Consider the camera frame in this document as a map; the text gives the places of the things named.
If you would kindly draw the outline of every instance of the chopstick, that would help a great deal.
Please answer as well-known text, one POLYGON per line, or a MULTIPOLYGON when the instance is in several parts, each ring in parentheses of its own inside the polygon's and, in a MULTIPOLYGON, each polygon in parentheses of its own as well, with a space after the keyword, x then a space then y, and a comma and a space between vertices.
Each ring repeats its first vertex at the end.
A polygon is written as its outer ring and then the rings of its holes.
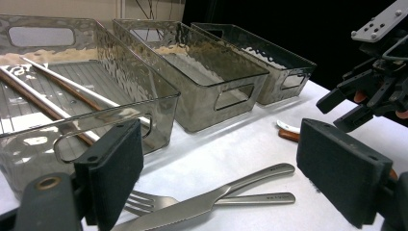
MULTIPOLYGON (((99 99, 100 101, 104 102, 105 104, 109 105, 110 107, 119 107, 120 105, 115 103, 114 101, 92 91, 89 90, 85 87, 83 87, 82 85, 79 85, 77 83, 75 83, 74 81, 71 81, 65 77, 63 77, 63 75, 52 71, 48 68, 45 68, 44 66, 35 63, 34 61, 31 61, 25 57, 21 57, 20 59, 24 60, 25 62, 31 64, 33 67, 35 67, 36 69, 40 70, 41 73, 43 73, 45 75, 45 77, 51 79, 52 81, 57 82, 60 86, 64 87, 66 90, 68 90, 71 94, 73 94, 74 96, 78 97, 80 100, 83 100, 85 103, 88 103, 91 107, 93 107, 94 110, 96 111, 101 111, 102 108, 100 108, 97 104, 95 104, 93 101, 89 100, 88 98, 86 98, 83 94, 81 94, 80 92, 78 92, 76 89, 81 90, 83 92, 86 92, 87 94, 93 96, 96 99, 99 99)), ((150 124, 150 120, 146 117, 141 116, 140 117, 140 122, 144 123, 144 125, 149 126, 150 124)))
MULTIPOLYGON (((0 79, 3 82, 20 93, 22 96, 33 102, 45 114, 49 115, 55 120, 71 117, 71 115, 66 113, 49 99, 43 97, 38 91, 34 90, 18 77, 10 73, 5 67, 0 66, 0 70, 0 79)), ((78 137, 80 137, 88 145, 93 145, 94 142, 99 140, 99 137, 91 131, 79 134, 78 137)))

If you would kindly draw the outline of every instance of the knife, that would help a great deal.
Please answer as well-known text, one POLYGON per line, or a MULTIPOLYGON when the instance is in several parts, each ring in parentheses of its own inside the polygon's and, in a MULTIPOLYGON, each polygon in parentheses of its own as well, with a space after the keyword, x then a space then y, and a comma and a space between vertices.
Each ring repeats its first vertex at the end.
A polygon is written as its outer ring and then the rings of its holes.
POLYGON ((149 230, 159 228, 185 219, 194 218, 210 212, 213 205, 222 197, 233 193, 249 184, 267 177, 290 174, 294 166, 286 163, 267 167, 243 178, 221 186, 213 191, 206 192, 180 203, 165 207, 151 214, 137 218, 130 225, 131 230, 149 230))

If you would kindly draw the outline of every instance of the transparent gray bin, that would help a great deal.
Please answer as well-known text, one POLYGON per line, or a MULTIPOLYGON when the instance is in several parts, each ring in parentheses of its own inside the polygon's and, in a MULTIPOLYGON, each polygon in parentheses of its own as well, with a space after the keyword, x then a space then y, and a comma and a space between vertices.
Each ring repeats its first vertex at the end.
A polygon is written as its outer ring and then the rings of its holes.
POLYGON ((269 70, 257 102, 299 96, 316 64, 233 24, 193 22, 191 27, 269 70))
POLYGON ((78 139, 86 131, 101 137, 140 118, 143 154, 169 144, 180 92, 93 19, 0 15, 0 67, 3 77, 16 76, 70 115, 50 119, 0 82, 0 169, 17 198, 41 175, 73 172, 70 161, 89 147, 78 139), (87 95, 101 108, 94 110, 19 56, 117 105, 87 95))
POLYGON ((186 132, 251 111, 268 75, 181 22, 114 19, 114 32, 181 91, 175 120, 186 132))

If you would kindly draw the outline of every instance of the black background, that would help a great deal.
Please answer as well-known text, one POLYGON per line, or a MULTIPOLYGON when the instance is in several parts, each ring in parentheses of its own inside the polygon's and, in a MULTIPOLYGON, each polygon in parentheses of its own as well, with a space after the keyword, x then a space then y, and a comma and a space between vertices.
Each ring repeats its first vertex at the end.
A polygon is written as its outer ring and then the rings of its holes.
MULTIPOLYGON (((187 0, 183 23, 235 24, 317 64, 311 81, 334 89, 342 76, 370 57, 352 31, 363 27, 394 1, 187 0)), ((385 117, 408 125, 394 112, 385 117)))

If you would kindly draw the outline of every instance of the beige wall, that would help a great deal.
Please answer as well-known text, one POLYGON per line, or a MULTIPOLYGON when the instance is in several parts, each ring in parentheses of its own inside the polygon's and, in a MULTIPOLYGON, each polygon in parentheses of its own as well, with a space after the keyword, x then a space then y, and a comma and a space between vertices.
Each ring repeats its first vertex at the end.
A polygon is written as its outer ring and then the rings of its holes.
MULTIPOLYGON (((148 1, 139 0, 139 2, 149 13, 148 1)), ((181 20, 184 4, 179 3, 180 0, 173 0, 172 4, 171 0, 159 0, 159 2, 153 0, 155 18, 181 20)), ((0 0, 0 13, 93 18, 108 29, 112 28, 111 20, 121 17, 122 14, 128 18, 146 19, 136 0, 0 0)))

